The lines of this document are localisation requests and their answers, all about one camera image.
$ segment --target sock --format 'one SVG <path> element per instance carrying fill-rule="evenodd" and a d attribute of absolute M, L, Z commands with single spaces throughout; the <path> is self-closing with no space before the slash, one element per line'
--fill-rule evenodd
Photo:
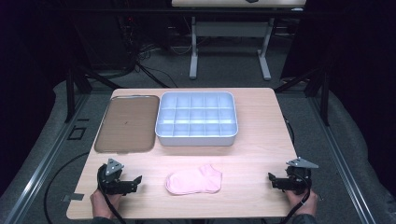
<path fill-rule="evenodd" d="M 221 175 L 221 172 L 207 164 L 169 175 L 165 186 L 174 194 L 216 193 L 221 188 Z"/>

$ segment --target wooden table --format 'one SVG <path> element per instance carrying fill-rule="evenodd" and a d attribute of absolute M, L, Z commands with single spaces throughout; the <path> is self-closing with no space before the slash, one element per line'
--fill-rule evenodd
<path fill-rule="evenodd" d="M 263 9 L 304 7 L 305 0 L 259 0 L 249 3 L 246 0 L 172 0 L 173 7 L 259 7 Z M 271 80 L 270 70 L 265 59 L 274 19 L 263 22 L 246 21 L 197 21 L 191 18 L 191 65 L 190 79 L 196 79 L 198 67 L 197 36 L 248 36 L 263 37 L 262 47 L 257 50 L 262 76 L 264 80 Z"/>
<path fill-rule="evenodd" d="M 164 147 L 156 139 L 145 153 L 97 153 L 92 147 L 72 201 L 71 219 L 92 218 L 90 195 L 95 191 L 98 168 L 112 158 L 125 165 L 121 180 L 143 176 L 136 193 L 122 198 L 124 218 L 283 217 L 289 210 L 286 195 L 273 189 L 268 173 L 285 177 L 286 161 L 296 158 L 275 93 L 271 89 L 129 89 L 117 95 L 158 95 L 166 91 L 228 91 L 233 94 L 238 134 L 230 147 Z M 205 164 L 222 172 L 221 190 L 214 194 L 174 196 L 165 188 L 173 172 Z"/>

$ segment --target light wood tabletop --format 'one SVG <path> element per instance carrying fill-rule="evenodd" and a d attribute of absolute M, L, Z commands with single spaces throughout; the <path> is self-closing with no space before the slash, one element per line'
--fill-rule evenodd
<path fill-rule="evenodd" d="M 99 167 L 109 158 L 122 163 L 121 180 L 143 179 L 136 193 L 122 197 L 124 218 L 284 217 L 290 210 L 286 195 L 273 189 L 268 173 L 286 177 L 286 161 L 296 159 L 290 135 L 272 89 L 121 89 L 112 96 L 158 95 L 166 91 L 227 91 L 233 95 L 238 133 L 230 147 L 164 147 L 129 154 L 92 150 L 67 210 L 71 219 L 92 218 L 90 195 L 96 190 Z M 170 174 L 203 165 L 222 172 L 216 193 L 173 195 L 165 187 Z"/>
<path fill-rule="evenodd" d="M 303 7 L 305 0 L 172 0 L 173 7 Z"/>

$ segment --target compartment organizer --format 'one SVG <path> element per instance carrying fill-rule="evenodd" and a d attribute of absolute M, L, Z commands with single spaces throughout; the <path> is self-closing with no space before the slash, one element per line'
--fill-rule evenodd
<path fill-rule="evenodd" d="M 229 92 L 169 91 L 161 97 L 155 133 L 164 146 L 230 146 L 237 132 Z"/>

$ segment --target hand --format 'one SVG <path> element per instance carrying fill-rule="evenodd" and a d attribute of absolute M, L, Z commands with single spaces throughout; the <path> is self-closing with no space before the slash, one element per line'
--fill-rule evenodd
<path fill-rule="evenodd" d="M 291 190 L 285 190 L 286 195 L 288 195 L 289 201 L 290 201 L 290 206 L 294 207 L 297 203 L 299 203 L 305 194 L 307 193 L 307 189 L 303 194 L 300 195 L 295 195 L 293 191 Z M 318 195 L 311 190 L 310 195 L 308 200 L 301 206 L 296 212 L 295 215 L 300 215 L 300 214 L 308 214 L 311 216 L 315 216 L 317 212 L 317 206 L 318 206 Z"/>
<path fill-rule="evenodd" d="M 107 195 L 107 198 L 110 200 L 111 204 L 113 204 L 116 210 L 119 209 L 121 196 L 122 194 Z M 114 217 L 114 214 L 111 212 L 110 208 L 108 208 L 105 197 L 99 189 L 97 189 L 90 198 L 92 204 L 92 214 L 94 217 Z"/>

